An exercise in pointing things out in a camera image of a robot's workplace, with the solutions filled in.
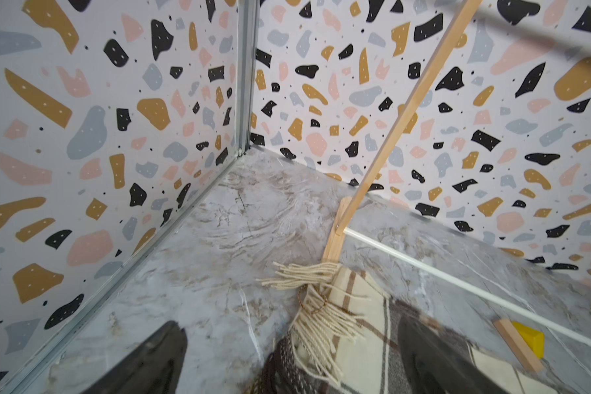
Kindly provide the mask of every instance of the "wallpaper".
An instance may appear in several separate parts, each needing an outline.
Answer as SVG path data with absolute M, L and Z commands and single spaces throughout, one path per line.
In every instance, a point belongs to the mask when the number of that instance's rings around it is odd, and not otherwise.
M 0 384 L 236 156 L 237 16 L 0 1 Z
M 357 186 L 455 0 L 261 0 L 252 141 Z M 591 0 L 484 0 L 371 193 L 591 286 Z

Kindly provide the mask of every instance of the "wooden dowel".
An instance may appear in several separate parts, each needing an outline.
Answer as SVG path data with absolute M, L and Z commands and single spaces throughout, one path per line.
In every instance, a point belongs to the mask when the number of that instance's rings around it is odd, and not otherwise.
M 361 185 L 359 185 L 357 192 L 350 201 L 346 212 L 344 212 L 344 214 L 341 216 L 339 224 L 335 229 L 337 234 L 343 234 L 344 229 L 350 223 L 350 220 L 359 207 L 359 204 L 361 204 L 363 197 L 370 189 L 372 182 L 374 182 L 376 175 L 383 167 L 383 164 L 385 164 L 389 154 L 394 150 L 394 146 L 396 146 L 398 139 L 401 138 L 403 130 L 405 130 L 405 127 L 410 122 L 411 117 L 416 112 L 416 109 L 427 95 L 427 91 L 429 91 L 429 88 L 433 85 L 435 78 L 438 76 L 438 73 L 440 73 L 444 63 L 449 58 L 450 53 L 453 51 L 455 44 L 457 44 L 459 37 L 462 36 L 462 33 L 464 33 L 466 26 L 473 18 L 475 11 L 477 11 L 480 4 L 481 0 L 465 0 L 459 10 L 457 10 L 457 13 L 449 24 L 444 36 L 442 36 L 442 39 L 436 47 L 431 59 L 429 59 L 429 63 L 427 64 L 425 71 L 422 73 L 418 83 L 416 83 L 414 89 L 411 91 L 410 96 L 407 98 L 405 107 L 401 110 L 398 118 L 396 118 L 396 122 L 394 122 L 392 130 L 387 135 L 383 145 L 379 149 L 379 152 L 376 154 L 374 161 L 370 165 L 370 168 L 368 168 L 368 171 L 365 173 L 365 177 L 361 181 Z
M 526 341 L 523 340 L 517 329 L 514 328 L 510 320 L 501 319 L 493 322 L 493 324 L 523 368 L 530 372 L 539 372 L 543 369 L 543 365 L 539 359 L 532 349 L 529 348 Z
M 337 213 L 335 214 L 335 220 L 333 221 L 333 227 L 331 227 L 331 233 L 328 236 L 328 241 L 326 242 L 326 248 L 324 249 L 324 253 L 322 255 L 322 262 L 323 263 L 337 263 L 339 264 L 339 255 L 341 255 L 341 247 L 343 246 L 343 241 L 346 238 L 346 234 L 341 233 L 337 234 L 335 232 L 335 226 L 339 222 L 339 218 L 344 213 L 346 208 L 348 207 L 348 203 L 350 203 L 350 197 L 344 197 L 339 202 L 339 208 L 337 209 Z

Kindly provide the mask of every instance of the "cream yarn fringe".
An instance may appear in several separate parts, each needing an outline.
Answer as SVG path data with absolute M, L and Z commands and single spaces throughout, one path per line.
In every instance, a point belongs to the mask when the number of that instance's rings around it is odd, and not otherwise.
M 295 348 L 292 349 L 298 364 L 309 375 L 333 382 L 341 386 L 343 373 L 335 361 L 337 348 L 333 345 L 333 336 L 355 341 L 362 338 L 361 326 L 357 322 L 363 316 L 353 315 L 328 301 L 331 290 L 353 297 L 367 299 L 358 295 L 349 295 L 331 285 L 340 264 L 321 263 L 317 265 L 289 264 L 285 266 L 274 262 L 278 267 L 271 279 L 258 279 L 264 286 L 278 290 L 306 287 L 306 296 L 300 301 L 300 310 L 291 323 L 289 331 L 299 339 L 300 345 L 309 355 L 308 362 L 302 360 Z

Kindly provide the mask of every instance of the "wooden stick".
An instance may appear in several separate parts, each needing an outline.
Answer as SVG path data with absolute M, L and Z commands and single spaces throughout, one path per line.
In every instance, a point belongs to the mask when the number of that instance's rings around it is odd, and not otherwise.
M 374 182 L 376 175 L 383 167 L 383 164 L 385 164 L 387 157 L 392 153 L 392 150 L 394 150 L 394 146 L 396 146 L 398 139 L 401 138 L 401 134 L 405 130 L 405 127 L 407 127 L 411 117 L 427 95 L 427 91 L 429 91 L 429 88 L 433 85 L 435 78 L 444 66 L 444 62 L 449 58 L 451 51 L 453 51 L 459 37 L 464 33 L 466 26 L 473 18 L 480 3 L 481 0 L 465 0 L 459 10 L 457 10 L 456 15 L 449 24 L 447 31 L 444 33 L 444 36 L 436 47 L 431 59 L 429 59 L 425 71 L 422 73 L 418 83 L 416 83 L 414 89 L 411 91 L 411 94 L 405 103 L 405 107 L 401 110 L 398 118 L 396 118 L 392 130 L 388 133 L 383 145 L 370 165 L 370 168 L 368 168 L 367 173 L 365 173 L 365 177 L 361 181 L 361 185 L 359 185 L 352 201 L 350 201 L 350 205 L 341 217 L 341 220 L 339 220 L 339 224 L 336 226 L 335 230 L 337 234 L 343 234 L 344 229 L 350 223 L 350 220 L 363 200 L 363 197 L 370 189 L 372 182 Z
M 328 242 L 326 243 L 326 248 L 324 248 L 324 254 L 322 255 L 323 263 L 339 263 L 339 255 L 341 255 L 341 247 L 343 246 L 343 241 L 346 238 L 346 234 L 343 232 L 341 234 L 337 234 L 335 232 L 335 227 L 337 227 L 339 218 L 344 213 L 344 211 L 346 211 L 349 203 L 350 197 L 344 197 L 339 202 L 339 208 L 337 209 L 337 214 L 335 215 L 335 221 L 333 221 L 333 227 L 331 227 L 331 233 L 328 236 Z
M 539 372 L 543 369 L 543 365 L 536 357 L 536 354 L 529 348 L 510 320 L 501 319 L 493 324 L 523 368 L 532 372 Z

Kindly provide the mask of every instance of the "wooden block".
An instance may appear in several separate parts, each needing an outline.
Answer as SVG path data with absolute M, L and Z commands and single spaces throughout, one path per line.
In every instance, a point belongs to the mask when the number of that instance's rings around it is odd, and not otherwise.
M 346 211 L 349 203 L 350 197 L 344 197 L 339 202 L 339 208 L 337 209 L 337 214 L 333 221 L 333 227 L 331 228 L 331 233 L 328 236 L 326 248 L 324 248 L 324 254 L 322 255 L 322 262 L 339 263 L 339 255 L 341 255 L 341 248 L 343 247 L 343 241 L 346 238 L 346 234 L 337 234 L 335 232 L 335 227 L 337 226 L 341 215 Z
M 536 354 L 525 343 L 510 320 L 501 319 L 493 322 L 493 324 L 523 368 L 532 372 L 539 372 L 543 369 L 543 365 L 536 357 Z

